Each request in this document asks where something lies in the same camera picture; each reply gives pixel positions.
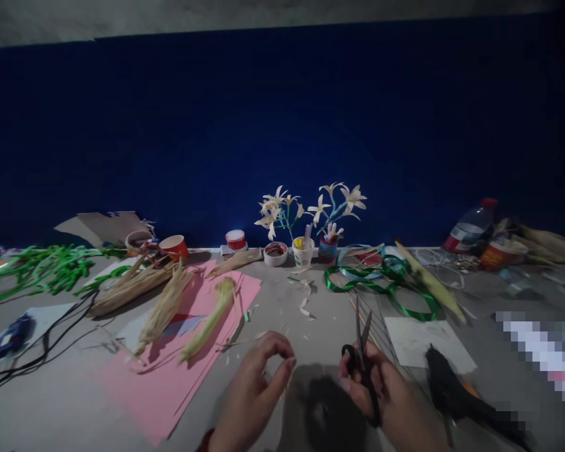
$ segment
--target scissors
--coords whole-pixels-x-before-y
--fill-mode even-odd
[[[366,319],[366,324],[364,325],[364,331],[360,334],[360,300],[356,300],[356,332],[358,337],[358,349],[355,349],[353,345],[345,344],[341,349],[341,356],[344,356],[345,352],[350,354],[350,361],[347,364],[347,371],[350,376],[353,374],[354,370],[360,371],[360,383],[369,390],[370,401],[372,403],[372,408],[374,416],[368,419],[370,425],[373,427],[380,426],[380,411],[379,411],[379,400],[377,399],[377,393],[375,392],[375,387],[370,379],[370,370],[372,368],[372,363],[366,357],[366,342],[369,338],[370,331],[370,320],[372,319],[372,312],[369,313],[369,317]]]

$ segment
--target fingernail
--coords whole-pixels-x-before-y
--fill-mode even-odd
[[[345,392],[350,392],[352,389],[352,385],[348,379],[341,379],[341,386]]]

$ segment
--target plastic water bottle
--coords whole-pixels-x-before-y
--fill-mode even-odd
[[[493,221],[494,208],[498,204],[493,198],[484,198],[479,206],[464,214],[444,243],[448,251],[463,254],[471,249]]]

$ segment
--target red bottle cap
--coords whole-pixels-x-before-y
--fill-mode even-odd
[[[480,206],[483,208],[493,209],[496,207],[496,204],[498,204],[498,200],[495,200],[494,198],[484,198],[482,199]]]

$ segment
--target black scissors handle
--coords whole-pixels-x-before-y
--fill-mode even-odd
[[[371,418],[367,418],[367,420],[369,424],[374,428],[380,427],[381,413],[379,411],[379,399],[377,398],[375,387],[373,386],[372,380],[370,379],[370,365],[367,365],[366,370],[360,370],[358,354],[353,345],[345,344],[341,349],[341,356],[344,356],[345,352],[348,352],[350,354],[350,361],[347,363],[347,372],[349,373],[350,377],[352,376],[354,370],[359,370],[361,376],[360,384],[362,384],[366,389],[369,390],[370,402],[372,404],[374,415]]]

